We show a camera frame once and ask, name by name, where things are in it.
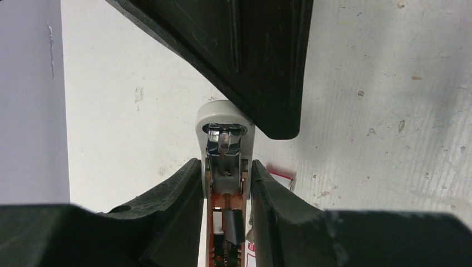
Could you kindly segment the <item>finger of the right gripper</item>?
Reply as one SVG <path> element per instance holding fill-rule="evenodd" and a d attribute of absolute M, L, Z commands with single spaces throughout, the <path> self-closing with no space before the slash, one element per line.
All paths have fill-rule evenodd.
<path fill-rule="evenodd" d="M 312 1 L 114 0 L 270 139 L 298 136 Z"/>

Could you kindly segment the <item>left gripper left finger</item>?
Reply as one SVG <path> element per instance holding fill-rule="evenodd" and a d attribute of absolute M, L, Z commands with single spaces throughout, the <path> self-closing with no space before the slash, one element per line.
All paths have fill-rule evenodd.
<path fill-rule="evenodd" d="M 1 206 L 2 266 L 197 266 L 201 162 L 110 212 L 71 204 Z"/>

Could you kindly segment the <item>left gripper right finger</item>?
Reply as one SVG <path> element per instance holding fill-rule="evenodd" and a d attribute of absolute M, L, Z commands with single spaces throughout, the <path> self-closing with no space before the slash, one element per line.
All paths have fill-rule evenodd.
<path fill-rule="evenodd" d="M 451 214 L 320 210 L 252 163 L 258 266 L 470 266 L 471 231 Z"/>

